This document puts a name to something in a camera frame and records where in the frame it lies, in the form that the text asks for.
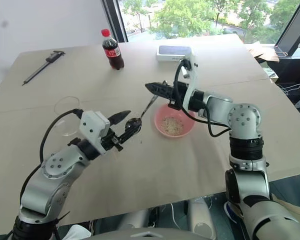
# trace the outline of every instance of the white wall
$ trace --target white wall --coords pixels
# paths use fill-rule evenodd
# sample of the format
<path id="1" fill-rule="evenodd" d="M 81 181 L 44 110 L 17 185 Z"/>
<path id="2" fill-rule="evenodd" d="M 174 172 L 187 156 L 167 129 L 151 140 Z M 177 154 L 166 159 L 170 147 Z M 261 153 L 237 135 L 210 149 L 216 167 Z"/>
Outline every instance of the white wall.
<path id="1" fill-rule="evenodd" d="M 19 53 L 99 44 L 103 28 L 101 0 L 0 0 L 0 82 Z"/>

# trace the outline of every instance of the bottle label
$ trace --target bottle label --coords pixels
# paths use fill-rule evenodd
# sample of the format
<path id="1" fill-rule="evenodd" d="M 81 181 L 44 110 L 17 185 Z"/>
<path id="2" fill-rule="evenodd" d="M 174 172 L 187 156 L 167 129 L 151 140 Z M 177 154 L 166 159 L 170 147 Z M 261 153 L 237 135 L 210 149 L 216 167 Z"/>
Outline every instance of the bottle label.
<path id="1" fill-rule="evenodd" d="M 105 55 L 109 58 L 115 58 L 120 56 L 121 54 L 119 47 L 116 47 L 115 49 L 111 49 L 111 50 L 105 49 L 104 52 Z"/>

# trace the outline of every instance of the white box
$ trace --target white box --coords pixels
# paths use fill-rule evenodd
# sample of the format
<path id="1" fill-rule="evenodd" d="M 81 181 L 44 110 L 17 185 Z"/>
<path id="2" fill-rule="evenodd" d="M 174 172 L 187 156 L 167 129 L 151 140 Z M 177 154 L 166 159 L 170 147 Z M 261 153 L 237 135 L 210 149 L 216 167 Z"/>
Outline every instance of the white box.
<path id="1" fill-rule="evenodd" d="M 189 46 L 160 45 L 156 52 L 156 59 L 159 62 L 179 62 L 185 55 L 191 54 L 193 53 Z"/>

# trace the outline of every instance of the pink bowl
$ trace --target pink bowl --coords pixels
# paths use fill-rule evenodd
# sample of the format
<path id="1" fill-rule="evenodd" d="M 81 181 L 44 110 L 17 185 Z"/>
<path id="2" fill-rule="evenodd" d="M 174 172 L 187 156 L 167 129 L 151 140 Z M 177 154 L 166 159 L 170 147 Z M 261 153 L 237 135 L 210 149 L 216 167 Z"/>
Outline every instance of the pink bowl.
<path id="1" fill-rule="evenodd" d="M 190 111 L 189 114 L 191 116 L 195 116 L 195 113 L 193 111 Z M 183 124 L 183 129 L 180 135 L 170 135 L 167 132 L 165 132 L 162 128 L 162 121 L 165 118 L 175 118 L 177 120 L 180 120 Z M 182 110 L 175 110 L 173 108 L 168 107 L 168 104 L 165 104 L 161 106 L 155 113 L 154 116 L 154 125 L 156 129 L 160 133 L 162 133 L 164 136 L 169 137 L 169 138 L 181 138 L 185 135 L 187 135 L 191 129 L 195 125 L 195 121 L 189 118 L 187 115 Z"/>

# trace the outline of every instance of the window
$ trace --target window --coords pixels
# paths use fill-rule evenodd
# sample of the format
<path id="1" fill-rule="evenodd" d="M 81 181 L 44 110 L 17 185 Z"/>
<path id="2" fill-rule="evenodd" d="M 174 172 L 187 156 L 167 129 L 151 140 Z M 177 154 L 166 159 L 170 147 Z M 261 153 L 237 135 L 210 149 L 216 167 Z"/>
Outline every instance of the window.
<path id="1" fill-rule="evenodd" d="M 275 44 L 300 0 L 118 0 L 129 42 L 237 34 Z"/>

